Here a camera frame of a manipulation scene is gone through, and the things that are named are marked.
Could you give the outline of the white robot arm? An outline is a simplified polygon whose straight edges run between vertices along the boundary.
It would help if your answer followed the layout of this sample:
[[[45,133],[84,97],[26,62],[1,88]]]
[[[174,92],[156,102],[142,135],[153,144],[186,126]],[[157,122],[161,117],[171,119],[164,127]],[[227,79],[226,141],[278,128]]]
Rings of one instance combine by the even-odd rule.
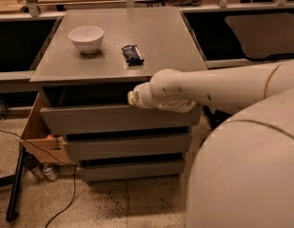
[[[140,108],[207,105],[230,115],[193,161],[186,228],[294,228],[294,60],[164,69],[127,98]]]

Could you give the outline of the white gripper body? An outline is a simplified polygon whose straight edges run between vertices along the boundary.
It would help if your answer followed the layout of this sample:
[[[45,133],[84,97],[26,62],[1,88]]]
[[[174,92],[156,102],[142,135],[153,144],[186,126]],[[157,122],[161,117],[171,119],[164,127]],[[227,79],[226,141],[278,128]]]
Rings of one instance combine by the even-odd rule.
[[[187,113],[196,103],[183,97],[178,85],[147,82],[132,90],[132,104],[143,109],[160,109],[177,113]]]

